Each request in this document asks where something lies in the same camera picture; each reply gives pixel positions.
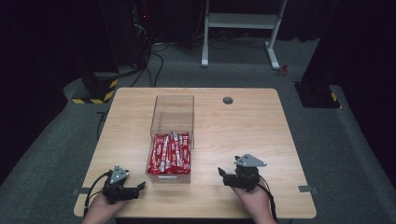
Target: wooden table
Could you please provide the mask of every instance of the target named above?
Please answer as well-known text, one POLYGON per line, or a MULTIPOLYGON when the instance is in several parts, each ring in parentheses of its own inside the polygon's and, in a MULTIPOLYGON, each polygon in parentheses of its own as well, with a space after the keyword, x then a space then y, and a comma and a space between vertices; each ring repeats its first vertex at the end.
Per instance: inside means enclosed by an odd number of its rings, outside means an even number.
MULTIPOLYGON (((218 167, 235 169, 234 156, 249 153, 267 163, 260 174, 276 200, 279 218, 316 215, 290 129, 272 89, 120 88, 92 157, 83 188, 119 164, 130 170, 125 187, 146 181, 137 200, 117 217, 249 217, 229 187, 223 186, 218 167), (150 127, 157 95, 194 95, 194 150, 190 184, 152 184, 145 174, 150 127), (226 105, 224 97, 232 97, 226 105)), ((98 191, 99 182, 93 192, 98 191)), ((86 194, 79 194, 75 214, 82 217, 86 194)))

